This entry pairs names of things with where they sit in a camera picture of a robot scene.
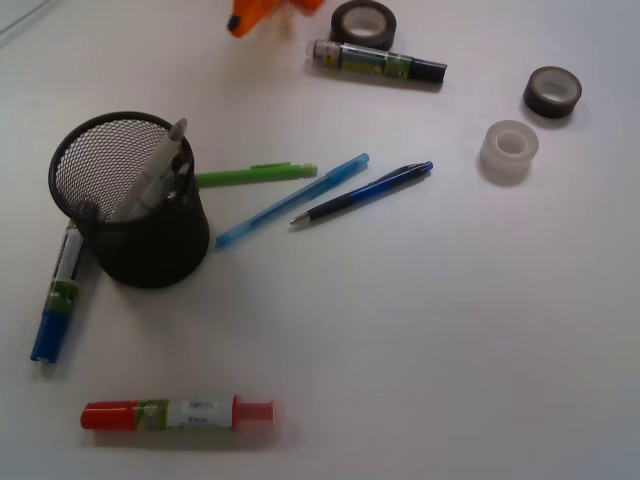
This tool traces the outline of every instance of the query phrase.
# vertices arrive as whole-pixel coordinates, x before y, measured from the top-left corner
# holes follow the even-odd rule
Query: pen tip
[[[294,218],[293,220],[291,220],[289,222],[289,225],[300,225],[302,223],[306,223],[309,222],[311,220],[311,218],[309,217],[309,214],[307,212],[298,215],[296,218]]]

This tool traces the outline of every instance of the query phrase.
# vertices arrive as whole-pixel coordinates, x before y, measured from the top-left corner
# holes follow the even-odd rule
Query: tape roll
[[[524,103],[545,118],[571,115],[582,96],[576,76],[563,68],[542,67],[531,74],[524,90]]]
[[[359,47],[389,50],[396,36],[396,17],[372,0],[353,0],[340,5],[331,16],[331,40]]]
[[[480,149],[485,165],[506,175],[526,173],[540,142],[530,127],[515,120],[491,125]]]

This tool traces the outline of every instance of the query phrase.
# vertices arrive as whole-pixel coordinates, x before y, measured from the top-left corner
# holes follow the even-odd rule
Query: marker
[[[80,288],[74,281],[82,253],[82,235],[70,221],[65,230],[38,335],[31,352],[34,362],[55,363],[67,333]]]
[[[407,55],[327,40],[309,42],[307,56],[318,65],[402,80],[442,83],[447,66]]]
[[[218,185],[237,185],[240,183],[273,182],[295,178],[315,177],[318,167],[311,163],[291,165],[291,163],[271,163],[254,165],[248,170],[232,170],[227,172],[198,173],[198,187],[215,187]]]
[[[199,400],[132,400],[89,403],[80,425],[86,430],[127,432],[222,429],[273,425],[274,403],[244,403],[238,395]]]
[[[160,205],[167,194],[162,179],[171,174],[171,159],[182,145],[186,130],[187,119],[182,118],[165,134],[111,214],[112,222],[136,220]]]

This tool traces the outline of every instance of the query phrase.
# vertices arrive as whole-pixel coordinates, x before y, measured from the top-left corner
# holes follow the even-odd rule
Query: black mesh pen holder
[[[179,282],[196,269],[209,245],[209,224],[186,138],[174,164],[186,163],[188,170],[176,176],[163,203],[140,219],[109,221],[170,128],[170,123],[145,113],[102,115],[71,132],[51,160],[53,200],[76,223],[105,272],[134,287]]]

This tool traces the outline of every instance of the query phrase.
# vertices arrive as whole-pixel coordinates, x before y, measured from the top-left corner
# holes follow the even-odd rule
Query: orange object
[[[324,0],[291,0],[306,10],[316,10]],[[227,28],[234,37],[240,38],[250,32],[256,24],[278,5],[279,0],[233,0],[233,13]]]

